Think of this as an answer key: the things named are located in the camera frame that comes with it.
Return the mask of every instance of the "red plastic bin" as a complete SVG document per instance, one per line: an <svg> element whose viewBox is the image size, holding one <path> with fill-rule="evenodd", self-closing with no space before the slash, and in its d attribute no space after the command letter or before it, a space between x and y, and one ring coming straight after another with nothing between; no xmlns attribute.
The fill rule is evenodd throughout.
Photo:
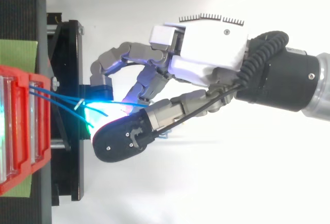
<svg viewBox="0 0 330 224"><path fill-rule="evenodd" d="M31 83L50 89L50 80L45 76L0 66L0 195L20 184L51 158L50 103L38 97L34 98L35 102L30 101ZM38 152L33 161L32 151Z"/></svg>

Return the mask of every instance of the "white background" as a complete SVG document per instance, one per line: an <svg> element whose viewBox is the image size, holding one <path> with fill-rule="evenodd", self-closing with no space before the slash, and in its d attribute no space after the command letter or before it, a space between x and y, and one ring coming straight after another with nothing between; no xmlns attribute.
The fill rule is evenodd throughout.
<svg viewBox="0 0 330 224"><path fill-rule="evenodd" d="M153 25L200 12L244 19L251 38L283 30L289 47L330 53L329 1L48 0L48 11L85 27L88 84L101 53L124 41L147 43ZM113 77L117 100L139 70ZM193 89L170 82L157 100ZM330 223L329 130L301 113L233 101L119 163L102 163L85 141L85 196L61 198L53 223Z"/></svg>

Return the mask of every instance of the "blue wire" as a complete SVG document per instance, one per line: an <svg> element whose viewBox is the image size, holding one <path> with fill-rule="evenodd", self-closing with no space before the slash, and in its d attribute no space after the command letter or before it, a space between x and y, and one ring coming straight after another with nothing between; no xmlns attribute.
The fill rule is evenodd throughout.
<svg viewBox="0 0 330 224"><path fill-rule="evenodd" d="M75 97L70 97L70 96L65 96L65 95L61 95L61 94L57 94L54 93L52 91L48 91L46 89L40 88L40 87L36 87L36 86L29 86L31 89L52 95L54 97L60 98L60 99L69 99L69 100L75 100L75 101L80 101L81 98L75 98ZM86 103L94 103L97 102L97 100L91 100L91 99L84 99L84 102ZM102 101L103 103L112 103L112 104L122 104L122 105L131 105L131 106L135 106L135 107L147 107L147 105L143 105L143 104L133 104L133 103L124 103L124 102L116 102L116 101Z"/></svg>
<svg viewBox="0 0 330 224"><path fill-rule="evenodd" d="M54 101L54 100L52 100L52 99L50 99L50 98L47 98L47 97L45 97L45 96L43 96L43 95L40 95L40 94L34 93L34 92L32 92L32 91L30 91L29 93L32 94L32 95L34 95L34 96L40 97L40 98L42 98L42 99L45 99L45 100L51 102L52 104L57 105L58 107L61 107L62 109L64 109L64 110L66 110L67 112L69 112L70 114L72 114L72 115L74 115L75 117L79 118L81 121L85 122L87 125L90 125L92 128L94 128L94 126L91 125L88 121L86 121L85 118L81 117L81 116L78 115L76 112L70 110L70 109L67 108L65 105L62 105L62 104L60 104L60 103L58 103L58 102L56 102L56 101Z"/></svg>
<svg viewBox="0 0 330 224"><path fill-rule="evenodd" d="M67 102L67 103L69 103L69 104L72 104L72 105L77 105L76 102L73 102L73 101L68 100L68 99L61 99L61 100L63 100L64 102ZM87 108L87 109L91 109L91 110L93 110L93 111L96 111L96 112L102 114L102 115L105 116L105 117L108 117L107 114L105 114L103 111L101 111L101 110L99 110L99 109L95 109L95 108L92 108L92 107L89 107L89 106L87 106L87 105L83 105L83 104L80 104L79 107Z"/></svg>

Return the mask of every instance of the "robotic hand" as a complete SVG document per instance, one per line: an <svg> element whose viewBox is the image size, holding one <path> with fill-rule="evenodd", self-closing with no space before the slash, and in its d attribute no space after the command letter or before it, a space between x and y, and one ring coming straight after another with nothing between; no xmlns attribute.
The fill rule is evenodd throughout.
<svg viewBox="0 0 330 224"><path fill-rule="evenodd" d="M165 131L191 117L216 112L236 99L330 120L330 55L286 47L281 31L248 40L241 20L200 14L154 26L150 46L125 42L91 66L91 86L112 91L108 76L128 61L144 65L124 102L149 105L174 78L208 87L164 99L105 124L93 137L96 156L116 162L145 150Z"/></svg>

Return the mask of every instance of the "green light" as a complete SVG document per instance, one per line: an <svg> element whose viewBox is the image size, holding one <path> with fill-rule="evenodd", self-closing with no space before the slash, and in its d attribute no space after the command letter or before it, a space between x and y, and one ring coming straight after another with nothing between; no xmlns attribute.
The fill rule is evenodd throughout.
<svg viewBox="0 0 330 224"><path fill-rule="evenodd" d="M105 117L96 111L85 108L86 120L94 126L94 128L87 126L88 132L91 135L91 140L93 140L93 136L96 131L99 130L102 126L127 116L127 114L122 111L125 109L125 106L121 104L94 102L88 103L86 105L95 109L99 109L108 115L108 117Z"/></svg>

